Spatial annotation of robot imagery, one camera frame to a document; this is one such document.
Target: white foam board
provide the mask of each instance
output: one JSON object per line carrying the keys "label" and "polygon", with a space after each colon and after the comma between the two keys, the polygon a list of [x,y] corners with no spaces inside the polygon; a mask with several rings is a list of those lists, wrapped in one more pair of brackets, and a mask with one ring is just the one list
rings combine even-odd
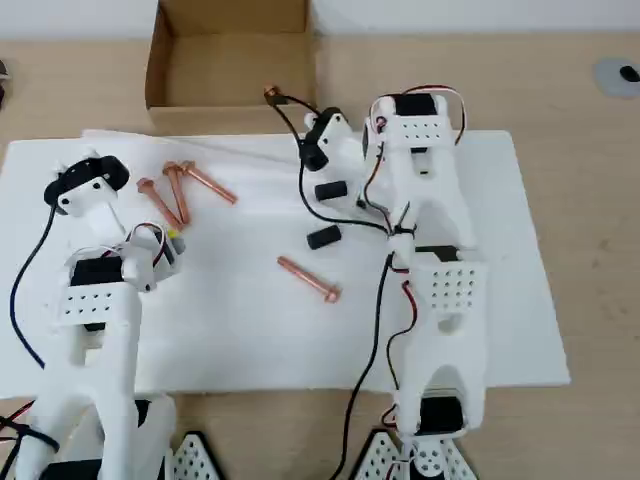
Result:
{"label": "white foam board", "polygon": [[[386,252],[380,232],[343,228],[343,240],[311,251],[306,234],[323,222],[298,198],[294,145],[285,135],[215,136],[185,144],[127,135],[12,143],[0,175],[0,291],[41,235],[48,216],[43,190],[54,167],[78,161],[88,148],[115,155],[131,181],[115,205],[126,227],[162,221],[135,181],[156,178],[166,160],[196,160],[239,196],[231,207],[187,180],[192,225],[181,273],[143,296],[138,355],[139,392],[352,388],[372,344],[375,295]],[[459,147],[461,187],[481,249],[490,262],[490,386],[569,382],[549,285],[536,242],[517,158],[506,132],[469,132]],[[322,174],[307,175],[313,197]],[[25,335],[47,358],[47,325],[56,310],[59,273],[76,249],[99,243],[79,220],[58,216],[50,238],[24,277],[17,314]],[[343,287],[337,304],[276,264],[287,255]],[[390,334],[407,325],[410,311],[390,275],[382,309],[381,351],[364,388],[388,391],[384,358]],[[8,308],[0,317],[0,397],[33,395],[41,376],[12,333]]]}

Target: copper bolt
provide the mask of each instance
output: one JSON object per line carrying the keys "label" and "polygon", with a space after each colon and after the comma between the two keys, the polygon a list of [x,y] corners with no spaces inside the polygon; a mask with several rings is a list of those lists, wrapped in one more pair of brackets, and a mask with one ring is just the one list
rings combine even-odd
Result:
{"label": "copper bolt", "polygon": [[282,92],[277,85],[267,85],[266,87],[264,87],[265,97],[276,97],[278,95],[282,95]]}
{"label": "copper bolt", "polygon": [[336,303],[340,299],[342,290],[337,285],[330,285],[327,282],[320,280],[313,273],[308,272],[287,257],[278,257],[278,264],[293,273],[296,277],[307,282],[319,292],[322,292],[325,302]]}
{"label": "copper bolt", "polygon": [[153,180],[143,177],[138,180],[136,185],[138,185],[138,192],[149,197],[169,225],[178,231],[182,230],[182,223],[180,223],[180,220],[178,220],[169,207],[167,207],[167,204],[164,203],[162,198],[160,198],[160,195],[158,195],[158,192],[156,192],[156,189],[153,186]]}
{"label": "copper bolt", "polygon": [[214,179],[209,177],[209,175],[207,175],[198,167],[196,167],[196,162],[193,162],[193,161],[182,162],[182,164],[180,165],[180,168],[182,168],[182,172],[185,175],[191,175],[193,178],[198,180],[204,186],[216,192],[218,195],[220,195],[230,204],[233,205],[238,201],[238,197],[236,197],[233,193],[231,193],[229,190],[224,188]]}
{"label": "copper bolt", "polygon": [[173,196],[176,198],[180,220],[184,225],[188,225],[191,221],[191,216],[187,208],[187,200],[184,198],[184,192],[182,191],[182,168],[175,162],[167,162],[164,164],[162,173],[169,177],[169,182],[171,182],[171,190],[173,190]]}

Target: wooden surface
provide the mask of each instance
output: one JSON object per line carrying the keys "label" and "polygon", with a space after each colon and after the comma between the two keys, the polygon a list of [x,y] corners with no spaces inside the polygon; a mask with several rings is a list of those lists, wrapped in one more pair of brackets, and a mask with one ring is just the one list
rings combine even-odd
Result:
{"label": "wooden surface", "polygon": [[[640,34],[352,37],[319,46],[320,103],[339,104],[353,122],[379,93],[437,81],[463,92],[471,128],[513,134],[573,384],[489,391],[484,425],[461,442],[480,477],[636,478],[640,99],[603,97],[591,68],[606,55],[640,63]],[[0,43],[16,77],[0,144],[84,127],[152,131],[147,49]],[[346,401],[345,392],[181,396],[176,440],[204,429],[231,479],[324,479],[339,456]],[[349,465],[387,402],[360,398]]]}

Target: black wire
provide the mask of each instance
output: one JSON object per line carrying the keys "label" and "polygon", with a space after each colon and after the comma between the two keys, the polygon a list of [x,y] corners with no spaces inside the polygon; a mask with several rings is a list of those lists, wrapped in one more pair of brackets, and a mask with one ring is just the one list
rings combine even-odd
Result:
{"label": "black wire", "polygon": [[307,208],[307,210],[311,215],[313,215],[314,217],[320,220],[324,220],[325,222],[341,223],[343,225],[362,225],[363,227],[375,228],[376,230],[380,230],[381,232],[384,232],[385,235],[388,235],[387,229],[377,223],[366,222],[364,220],[345,220],[342,218],[325,217],[324,215],[321,215],[318,212],[316,212],[313,208],[311,208],[311,205],[309,205],[309,202],[307,201],[307,197],[304,194],[304,188],[303,188],[303,182],[302,182],[303,176],[304,176],[304,164],[300,162],[300,172],[298,175],[298,192],[300,193],[300,199],[302,200],[302,203],[304,204],[304,206]]}
{"label": "black wire", "polygon": [[53,225],[53,219],[56,215],[56,208],[57,208],[57,202],[54,202],[53,205],[51,206],[51,213],[49,213],[49,220],[47,221],[47,225],[44,227],[44,232],[42,232],[42,237],[40,237],[38,244],[33,249],[29,257],[27,258],[27,260],[24,262],[24,265],[18,272],[18,275],[16,276],[16,279],[13,282],[13,287],[11,288],[11,295],[9,296],[9,317],[11,318],[11,326],[13,327],[13,331],[16,333],[16,336],[18,337],[20,342],[22,342],[22,345],[27,350],[27,352],[29,352],[29,355],[31,355],[31,357],[36,361],[36,363],[42,369],[44,369],[44,361],[42,360],[42,358],[40,358],[40,355],[38,355],[36,351],[33,349],[31,344],[23,335],[22,330],[20,330],[20,327],[18,326],[18,321],[16,320],[16,294],[18,293],[18,286],[20,285],[20,281],[22,280],[24,273],[27,271],[27,268],[29,268],[29,265],[31,265],[31,262],[33,261],[35,256],[38,254],[45,240],[49,236],[49,232],[51,231],[51,226]]}
{"label": "black wire", "polygon": [[369,201],[369,185],[371,185],[371,183],[373,182],[373,179],[375,178],[376,174],[378,173],[378,169],[380,168],[380,164],[382,163],[382,158],[384,157],[384,143],[382,143],[380,145],[380,151],[378,152],[378,155],[376,155],[376,164],[373,167],[373,172],[371,173],[371,177],[369,177],[369,180],[367,180],[367,183],[365,183],[364,188],[362,190],[363,194],[364,194],[364,201],[367,202],[367,204],[376,209],[378,212],[380,212],[384,218],[385,223],[387,224],[387,232],[390,235],[391,231],[393,230],[391,228],[391,222],[389,221],[389,216],[387,215],[387,212],[385,212],[385,210],[374,204],[371,203],[371,201]]}
{"label": "black wire", "polygon": [[18,437],[16,439],[16,443],[13,444],[13,448],[9,452],[9,456],[7,456],[6,462],[4,462],[4,465],[2,466],[2,471],[0,471],[0,480],[7,480],[7,478],[9,478],[9,470],[11,470],[11,465],[13,465],[13,462],[18,456],[21,446],[22,437]]}
{"label": "black wire", "polygon": [[382,269],[382,276],[380,277],[380,284],[378,285],[378,296],[376,297],[376,319],[373,326],[373,347],[371,349],[371,355],[369,357],[369,361],[367,362],[367,366],[362,371],[360,378],[356,382],[355,387],[353,387],[353,391],[351,392],[351,397],[349,398],[349,403],[347,403],[347,410],[344,414],[344,429],[342,432],[342,454],[340,455],[340,463],[336,468],[336,471],[331,475],[331,480],[335,480],[342,469],[344,468],[344,464],[347,461],[347,447],[349,446],[349,424],[351,423],[351,414],[353,412],[353,406],[356,403],[356,398],[358,397],[358,393],[360,392],[360,387],[364,382],[365,378],[369,374],[369,370],[373,366],[373,362],[376,360],[376,355],[378,353],[378,341],[380,339],[380,309],[382,307],[382,292],[384,291],[384,283],[387,279],[387,273],[389,272],[389,267],[391,266],[391,260],[393,258],[393,254],[387,255],[387,258],[384,262],[384,268]]}
{"label": "black wire", "polygon": [[[282,121],[289,128],[289,131],[293,135],[293,138],[295,139],[296,144],[298,145],[298,152],[300,152],[300,149],[302,148],[302,140],[300,140],[300,136],[298,135],[298,132],[296,131],[293,124],[291,123],[291,120],[289,120],[289,118],[284,114],[282,110],[280,110],[280,108],[277,105],[270,105],[270,106],[276,111],[276,113],[280,116]],[[304,204],[305,208],[309,211],[311,215],[313,215],[317,219],[324,220],[325,222],[329,222],[329,223],[339,223],[343,225],[361,225],[363,227],[370,227],[370,228],[375,228],[376,230],[380,230],[381,232],[384,232],[385,235],[388,234],[387,229],[384,228],[384,226],[379,225],[377,223],[367,222],[364,220],[346,220],[342,218],[325,217],[324,215],[316,212],[313,209],[313,207],[309,205],[309,202],[307,201],[307,196],[304,193],[303,178],[304,178],[304,163],[302,162],[302,158],[300,158],[300,172],[298,174],[298,193],[300,194],[300,199],[302,200],[302,203]]]}
{"label": "black wire", "polygon": [[279,94],[278,97],[280,98],[286,98],[287,100],[292,101],[293,103],[297,103],[298,105],[302,105],[303,107],[306,107],[308,110],[311,110],[313,113],[316,114],[316,116],[320,116],[320,111],[313,107],[312,105],[308,104],[307,102],[304,102],[302,100],[300,100],[299,98],[296,97],[292,97],[291,95],[282,95]]}
{"label": "black wire", "polygon": [[9,456],[7,457],[7,460],[4,466],[2,467],[2,471],[0,471],[0,480],[7,479],[9,475],[9,470],[11,470],[11,465],[13,465],[13,462],[18,456],[18,452],[20,451],[20,447],[22,446],[22,439],[24,437],[32,437],[37,440],[40,440],[41,442],[46,443],[49,447],[53,449],[55,453],[58,453],[58,451],[60,450],[60,444],[55,439],[51,438],[49,435],[45,435],[44,433],[33,430],[28,425],[25,425],[22,423],[16,423],[10,418],[5,418],[3,416],[0,416],[0,426],[3,428],[5,426],[12,428],[18,434],[18,437],[16,438],[16,443],[11,449],[11,452],[9,452]]}
{"label": "black wire", "polygon": [[409,325],[409,327],[405,328],[404,330],[400,330],[399,332],[396,332],[393,335],[391,335],[389,337],[389,340],[387,341],[387,349],[386,349],[387,363],[389,364],[389,371],[391,372],[391,376],[393,377],[393,384],[395,385],[396,390],[400,389],[400,383],[398,382],[396,371],[393,368],[393,363],[391,362],[391,344],[399,336],[405,335],[409,333],[411,330],[413,330],[413,328],[416,326],[416,323],[418,321],[418,305],[416,304],[416,299],[413,297],[413,294],[410,292],[408,288],[409,288],[409,281],[405,280],[404,283],[402,284],[402,290],[404,291],[405,295],[409,299],[409,303],[411,303],[411,312],[412,312],[411,325]]}

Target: cardboard box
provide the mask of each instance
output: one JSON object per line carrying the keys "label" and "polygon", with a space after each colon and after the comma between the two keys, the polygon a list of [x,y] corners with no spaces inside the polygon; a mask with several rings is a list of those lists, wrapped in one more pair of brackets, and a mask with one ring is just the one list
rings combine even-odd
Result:
{"label": "cardboard box", "polygon": [[[147,108],[161,132],[285,132],[264,87],[313,104],[314,63],[308,0],[160,0]],[[301,125],[304,109],[284,109]]]}

